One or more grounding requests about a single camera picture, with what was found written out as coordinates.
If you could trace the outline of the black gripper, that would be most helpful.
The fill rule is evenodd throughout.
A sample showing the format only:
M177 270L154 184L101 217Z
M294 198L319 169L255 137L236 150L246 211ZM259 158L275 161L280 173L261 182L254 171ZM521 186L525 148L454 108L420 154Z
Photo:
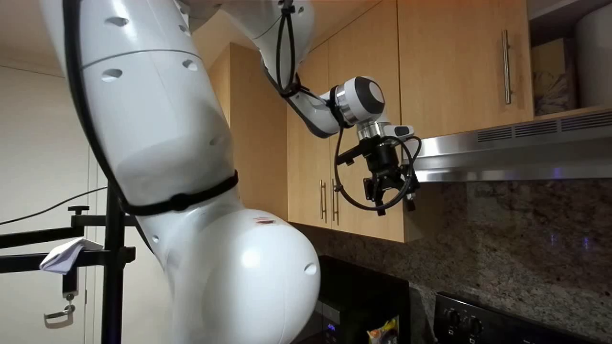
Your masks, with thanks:
M361 140L363 158L370 179L363 180L364 200L374 205L376 215L384 215L382 192L378 186L401 186L403 205L414 209L418 180L412 171L403 173L397 161L395 138L366 138Z

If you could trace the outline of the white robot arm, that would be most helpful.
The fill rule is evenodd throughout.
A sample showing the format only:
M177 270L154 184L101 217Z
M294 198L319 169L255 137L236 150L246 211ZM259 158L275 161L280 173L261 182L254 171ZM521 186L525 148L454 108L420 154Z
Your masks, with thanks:
M416 188L412 133L387 123L380 87L301 87L309 0L37 5L93 158L166 274L169 344L292 344L315 309L319 259L296 228L240 203L229 127L190 35L225 14L313 137L355 131L374 213Z

